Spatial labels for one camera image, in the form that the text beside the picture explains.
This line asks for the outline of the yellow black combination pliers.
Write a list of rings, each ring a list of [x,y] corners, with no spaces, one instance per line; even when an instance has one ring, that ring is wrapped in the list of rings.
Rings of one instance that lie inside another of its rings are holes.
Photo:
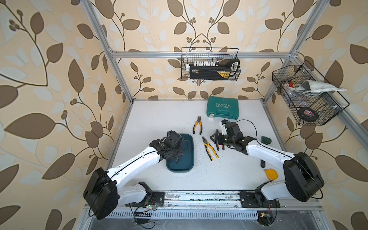
[[[212,155],[211,155],[211,151],[214,153],[215,157],[218,159],[219,156],[217,155],[217,152],[214,150],[214,148],[210,145],[210,143],[207,141],[207,139],[205,137],[202,137],[202,141],[204,143],[205,146],[205,150],[206,153],[208,155],[208,157],[210,158],[211,161],[213,161]]]

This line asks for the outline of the small yellow handled pliers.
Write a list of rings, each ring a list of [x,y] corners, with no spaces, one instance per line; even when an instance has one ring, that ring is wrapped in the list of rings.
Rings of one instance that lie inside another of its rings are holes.
[[[202,134],[203,131],[203,125],[202,125],[202,121],[201,121],[201,116],[198,116],[197,121],[195,122],[194,126],[193,126],[193,134],[195,134],[196,132],[196,127],[199,126],[200,127],[200,131],[199,134]]]

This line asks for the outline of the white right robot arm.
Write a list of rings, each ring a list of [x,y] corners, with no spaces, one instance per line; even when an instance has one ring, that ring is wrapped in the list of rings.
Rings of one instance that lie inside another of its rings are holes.
[[[325,185],[320,170],[307,154],[285,152],[262,144],[255,137],[246,137],[237,122],[222,120],[220,127],[220,131],[210,136],[214,144],[224,145],[247,156],[259,158],[283,171],[284,180],[279,182],[270,180],[255,189],[257,205],[287,197],[307,202]]]

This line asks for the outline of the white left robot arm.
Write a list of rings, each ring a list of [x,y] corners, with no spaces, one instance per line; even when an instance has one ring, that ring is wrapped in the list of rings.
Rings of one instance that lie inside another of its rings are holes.
[[[83,198],[98,220],[104,219],[117,206],[140,203],[150,188],[145,183],[133,186],[126,184],[136,175],[163,160],[175,160],[184,155],[182,145],[186,143],[180,134],[169,131],[162,139],[152,141],[141,153],[114,168],[96,169],[83,193]]]

